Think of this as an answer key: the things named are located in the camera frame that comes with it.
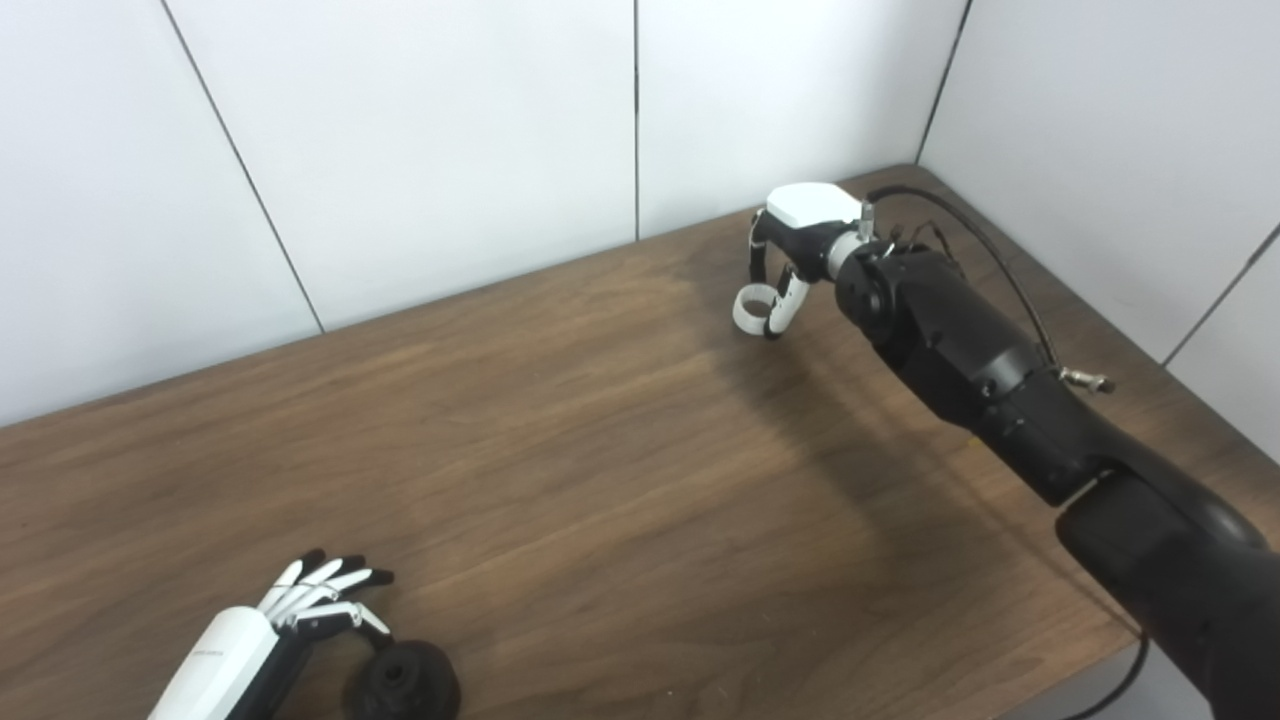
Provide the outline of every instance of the black round object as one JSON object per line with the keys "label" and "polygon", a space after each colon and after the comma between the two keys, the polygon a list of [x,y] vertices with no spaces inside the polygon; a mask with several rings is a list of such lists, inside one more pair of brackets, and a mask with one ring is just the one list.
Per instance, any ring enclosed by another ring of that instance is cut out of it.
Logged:
{"label": "black round object", "polygon": [[347,685],[349,720],[454,720],[462,689],[444,651],[422,641],[394,643]]}

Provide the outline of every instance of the brown wooden tabletop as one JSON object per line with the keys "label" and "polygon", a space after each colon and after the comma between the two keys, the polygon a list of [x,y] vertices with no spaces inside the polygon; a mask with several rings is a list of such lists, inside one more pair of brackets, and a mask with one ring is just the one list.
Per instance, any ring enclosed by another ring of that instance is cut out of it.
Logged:
{"label": "brown wooden tabletop", "polygon": [[[847,186],[941,188],[916,168]],[[817,287],[730,320],[750,210],[0,430],[0,717],[145,717],[296,555],[444,647],[466,717],[983,719],[1132,642],[1055,511]],[[1012,296],[955,223],[969,275]],[[1011,255],[1016,247],[1002,241]],[[1280,538],[1280,471],[1030,259],[1103,411]],[[280,712],[337,719],[369,650]]]}

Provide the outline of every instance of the robotic arm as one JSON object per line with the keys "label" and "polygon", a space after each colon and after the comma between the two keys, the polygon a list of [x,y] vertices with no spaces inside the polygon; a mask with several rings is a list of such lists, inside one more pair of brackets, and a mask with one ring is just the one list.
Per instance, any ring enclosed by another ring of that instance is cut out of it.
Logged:
{"label": "robotic arm", "polygon": [[[1217,720],[1280,717],[1280,556],[1239,511],[1094,413],[1069,387],[1110,380],[1055,366],[947,256],[874,232],[874,202],[833,184],[774,190],[749,236],[753,284],[735,320],[777,338],[810,284],[940,419],[980,438],[1044,502],[1068,552],[1206,696]],[[763,284],[773,243],[790,264]],[[771,304],[754,318],[746,302]]]}

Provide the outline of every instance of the wall seam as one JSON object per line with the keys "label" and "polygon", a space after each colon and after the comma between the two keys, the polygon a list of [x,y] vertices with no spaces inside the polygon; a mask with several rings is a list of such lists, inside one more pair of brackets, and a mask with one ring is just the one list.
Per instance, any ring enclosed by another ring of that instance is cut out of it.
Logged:
{"label": "wall seam", "polygon": [[938,91],[933,95],[933,106],[929,108],[929,119],[924,123],[924,135],[920,136],[920,147],[915,151],[915,164],[920,164],[920,158],[924,155],[924,145],[929,141],[929,131],[933,129],[933,118],[938,114],[938,102],[942,101],[942,90],[947,86],[947,78],[951,77],[951,63],[956,59],[956,50],[960,47],[960,36],[964,33],[964,26],[969,22],[969,9],[973,8],[973,0],[965,0],[964,13],[960,14],[960,24],[956,27],[956,37],[951,41],[951,54],[947,55],[947,64],[942,69],[942,78],[938,81]]}
{"label": "wall seam", "polygon": [[280,249],[280,254],[284,255],[284,263],[289,266],[289,273],[293,274],[293,282],[297,283],[298,291],[302,292],[302,300],[306,301],[307,309],[311,311],[311,318],[316,323],[316,328],[321,334],[324,334],[326,331],[324,328],[324,323],[320,322],[320,314],[316,313],[316,306],[311,301],[311,295],[307,292],[307,287],[302,283],[302,277],[298,274],[298,269],[293,264],[293,258],[289,256],[289,250],[284,246],[284,240],[280,238],[280,232],[275,228],[275,220],[271,219],[271,213],[268,211],[266,202],[262,201],[262,193],[259,192],[257,183],[253,182],[253,176],[250,174],[248,165],[244,164],[244,158],[241,155],[239,146],[236,145],[236,138],[232,137],[232,132],[227,127],[227,120],[223,119],[223,113],[218,109],[218,102],[214,101],[212,92],[209,91],[209,83],[205,82],[205,76],[200,72],[200,65],[196,64],[196,56],[192,55],[191,46],[187,45],[187,38],[182,35],[182,28],[178,27],[178,19],[169,8],[168,0],[160,0],[160,6],[164,8],[164,14],[169,18],[169,27],[172,27],[174,35],[178,36],[178,44],[182,45],[182,51],[187,55],[187,63],[191,65],[192,72],[196,73],[196,79],[200,81],[200,88],[205,92],[205,100],[209,101],[209,106],[212,109],[214,117],[218,118],[218,126],[223,128],[223,137],[227,138],[227,143],[230,145],[232,152],[236,155],[236,163],[239,164],[241,172],[244,174],[244,181],[248,182],[248,188],[253,192],[257,208],[262,211],[262,218],[266,219],[266,225],[271,229],[271,237],[275,238],[275,245]]}
{"label": "wall seam", "polygon": [[1235,290],[1235,286],[1240,284],[1240,281],[1244,279],[1244,275],[1253,268],[1253,265],[1258,263],[1258,260],[1262,259],[1262,254],[1266,252],[1268,247],[1271,247],[1271,245],[1276,241],[1276,237],[1280,237],[1280,223],[1276,223],[1276,227],[1271,228],[1271,232],[1267,233],[1267,237],[1262,238],[1262,242],[1258,243],[1257,250],[1254,250],[1249,255],[1249,259],[1244,261],[1244,266],[1240,268],[1240,272],[1235,273],[1235,277],[1231,278],[1231,282],[1226,284],[1226,288],[1222,290],[1222,292],[1217,296],[1217,299],[1215,299],[1213,302],[1210,304],[1208,310],[1204,310],[1204,314],[1201,315],[1199,319],[1196,320],[1196,324],[1192,325],[1192,329],[1187,332],[1187,336],[1184,336],[1183,340],[1179,341],[1176,346],[1174,346],[1174,350],[1169,354],[1169,357],[1165,357],[1165,360],[1160,364],[1161,368],[1166,369],[1169,368],[1169,364],[1172,363],[1175,357],[1178,357],[1178,354],[1181,352],[1184,347],[1187,347],[1187,343],[1190,342],[1192,337],[1201,329],[1201,327],[1204,325],[1204,323],[1208,322],[1208,319],[1217,310],[1219,305],[1221,305],[1222,301],[1226,300],[1226,296],[1231,295],[1231,291]]}

